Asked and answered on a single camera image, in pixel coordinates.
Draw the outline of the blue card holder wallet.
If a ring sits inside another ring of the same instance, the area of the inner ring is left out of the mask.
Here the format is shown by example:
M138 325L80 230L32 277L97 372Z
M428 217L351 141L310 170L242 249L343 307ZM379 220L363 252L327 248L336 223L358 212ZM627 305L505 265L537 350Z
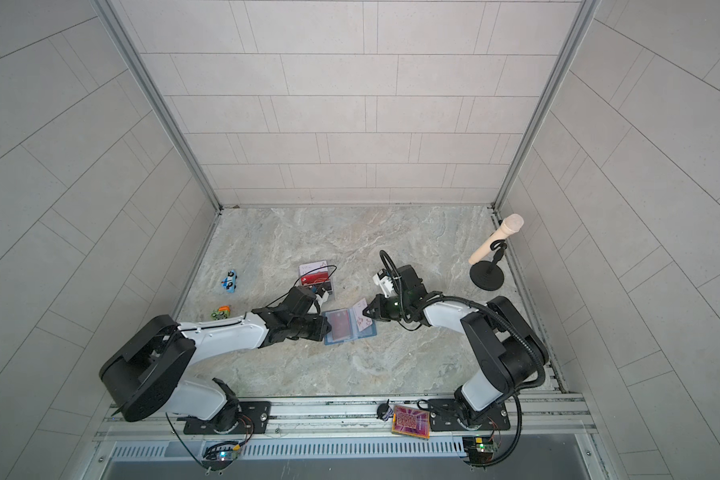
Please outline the blue card holder wallet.
M324 312L323 317L329 326L324 344L341 344L376 336L375 321L363 314L366 307L367 303L362 299L351 308Z

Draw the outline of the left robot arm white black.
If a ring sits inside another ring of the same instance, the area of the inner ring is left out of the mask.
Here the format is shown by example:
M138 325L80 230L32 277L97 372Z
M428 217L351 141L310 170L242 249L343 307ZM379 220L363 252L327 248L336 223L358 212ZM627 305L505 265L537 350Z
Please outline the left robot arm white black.
M285 340L323 340L330 327L321 307L329 295L322 286L296 286L278 305L237 317L178 323L169 315L156 316L103 364L99 378L128 422L154 413L175 414L194 418L215 433L228 433L243 417L236 394L218 378L186 375L187 368Z

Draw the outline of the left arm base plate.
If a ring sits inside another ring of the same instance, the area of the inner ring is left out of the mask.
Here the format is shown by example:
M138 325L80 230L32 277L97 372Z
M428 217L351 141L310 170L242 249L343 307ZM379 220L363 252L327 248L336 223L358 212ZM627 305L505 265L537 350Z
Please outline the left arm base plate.
M180 417L186 435L258 435L267 429L272 403L242 401L235 408L225 407L212 420Z

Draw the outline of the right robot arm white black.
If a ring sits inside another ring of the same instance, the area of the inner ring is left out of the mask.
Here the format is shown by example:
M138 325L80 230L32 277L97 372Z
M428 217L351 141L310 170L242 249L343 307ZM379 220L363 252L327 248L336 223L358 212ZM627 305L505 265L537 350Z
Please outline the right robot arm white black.
M546 381L549 353L513 303L497 296L486 303L429 292L410 265L383 268L373 276L380 288L363 314L373 320L417 323L464 335L479 370L454 392L446 407L429 404L467 429L487 424L490 414L523 390Z

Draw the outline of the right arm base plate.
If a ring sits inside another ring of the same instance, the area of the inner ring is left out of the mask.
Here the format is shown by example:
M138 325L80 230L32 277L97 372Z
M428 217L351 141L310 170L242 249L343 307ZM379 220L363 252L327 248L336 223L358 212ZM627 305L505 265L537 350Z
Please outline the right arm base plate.
M430 414L431 430L434 432L507 431L511 428L504 403L495 403L476 411L466 401L431 398L419 400L417 408Z

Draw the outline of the pink credit card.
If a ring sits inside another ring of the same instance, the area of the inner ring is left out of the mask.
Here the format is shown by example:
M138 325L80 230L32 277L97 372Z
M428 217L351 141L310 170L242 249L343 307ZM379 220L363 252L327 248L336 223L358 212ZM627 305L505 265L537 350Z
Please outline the pink credit card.
M364 310L367 308L367 306L367 301L365 299L361 299L351 307L357 331L359 333L368 330L374 325L374 321L364 314Z

